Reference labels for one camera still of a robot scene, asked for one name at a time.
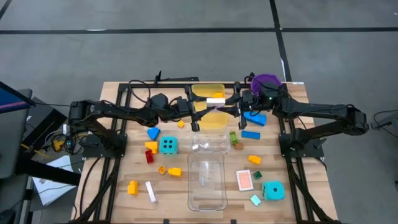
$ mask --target red toy brick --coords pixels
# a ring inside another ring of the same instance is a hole
[[[154,155],[152,154],[151,150],[145,152],[145,156],[147,157],[147,163],[151,164],[154,162]]]

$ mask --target wooden tabletop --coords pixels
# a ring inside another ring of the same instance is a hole
[[[116,101],[119,82],[105,82],[101,100]],[[308,102],[307,93],[303,83],[287,83],[289,93],[297,101]],[[135,89],[135,94],[143,99],[148,96],[145,88]],[[183,88],[151,88],[152,96],[163,93],[169,100],[177,96],[185,96]],[[226,89],[227,97],[232,94],[232,89]],[[132,97],[131,106],[139,108],[142,103]],[[312,118],[302,117],[306,127],[314,126]],[[102,118],[101,123],[110,128],[111,119]],[[238,130],[238,118],[228,116],[227,128],[235,131],[238,139],[244,144],[242,151],[231,148],[224,157],[224,170],[226,182],[226,196],[228,205],[223,211],[218,212],[193,212],[188,208],[188,164],[187,156],[192,151],[192,131],[189,125],[190,118],[184,118],[184,128],[180,129],[176,123],[159,123],[161,130],[159,138],[165,135],[176,136],[178,139],[178,154],[176,156],[155,155],[154,164],[147,164],[144,146],[150,141],[146,130],[147,127],[138,125],[133,121],[127,122],[126,134],[128,143],[126,154],[121,159],[121,166],[118,175],[118,186],[114,198],[113,216],[111,223],[162,223],[167,218],[171,223],[230,223],[231,219],[237,219],[238,223],[295,223],[292,196],[290,193],[289,179],[286,163],[280,154],[277,135],[280,133],[278,120],[271,113],[267,113],[267,124],[257,126],[249,123],[246,130],[261,133],[260,140],[241,138],[241,131]],[[254,165],[248,161],[248,155],[254,154],[262,157],[261,165]],[[83,181],[86,178],[88,169],[95,158],[88,159],[84,164],[81,182],[78,188],[75,204],[79,208],[80,195]],[[100,184],[101,172],[104,159],[100,159],[95,165],[88,178],[85,194],[83,197],[83,209],[86,208],[97,194]],[[322,164],[312,158],[303,158],[308,188],[319,206],[333,219],[337,219],[333,198],[331,196],[328,177]],[[181,178],[171,177],[168,174],[158,173],[160,166],[180,167],[183,170]],[[250,169],[251,172],[260,171],[262,178],[253,179],[254,190],[240,192],[236,181],[236,171]],[[128,195],[127,185],[130,180],[139,184],[138,195]],[[285,199],[281,201],[266,202],[262,198],[261,183],[268,180],[280,180],[284,184]],[[151,203],[147,193],[145,182],[150,181],[157,203]],[[250,198],[256,194],[262,200],[260,206],[256,207]],[[301,193],[299,194],[300,206],[303,219],[306,219],[305,206]],[[101,219],[104,219],[108,193],[104,196]]]

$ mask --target purple object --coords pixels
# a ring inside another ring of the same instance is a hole
[[[254,94],[258,96],[261,91],[261,83],[273,83],[275,85],[282,86],[282,82],[273,74],[260,74],[256,75],[250,83],[250,88],[253,90]]]

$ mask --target transparent plastic bin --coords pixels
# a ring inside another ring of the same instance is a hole
[[[227,206],[224,154],[214,151],[188,155],[188,207],[192,211],[212,212]]]
[[[225,98],[225,87],[223,84],[195,84],[192,85],[192,92],[198,96],[204,97],[213,97],[215,93],[222,93],[222,97]],[[194,102],[193,105],[196,111],[207,108],[206,102]],[[227,119],[226,113],[213,110],[204,115],[204,117],[198,121],[198,124],[201,130],[218,129],[226,126]]]
[[[229,131],[227,128],[217,130],[206,130],[193,133],[193,151],[217,151],[226,154],[231,149]]]

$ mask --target light blue block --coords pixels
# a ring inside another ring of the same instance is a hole
[[[285,189],[281,181],[266,181],[261,186],[265,200],[282,200],[285,198]]]
[[[178,153],[178,141],[173,136],[163,136],[160,141],[159,151],[165,155],[176,155]]]
[[[253,197],[251,197],[250,200],[251,202],[253,202],[255,206],[259,206],[261,204],[261,200],[257,195],[253,195]]]
[[[150,137],[153,141],[156,141],[157,137],[159,136],[160,129],[159,129],[159,128],[156,128],[156,127],[150,128],[150,129],[148,129],[147,133],[148,133],[149,137]]]
[[[252,115],[250,115],[250,113],[256,114],[257,112],[250,112],[250,111],[244,112],[243,116],[244,116],[244,118],[246,118],[246,120],[248,120],[254,124],[261,125],[261,126],[266,125],[267,116],[265,114],[257,114],[255,116],[252,116]]]
[[[260,133],[243,130],[242,138],[260,139]]]

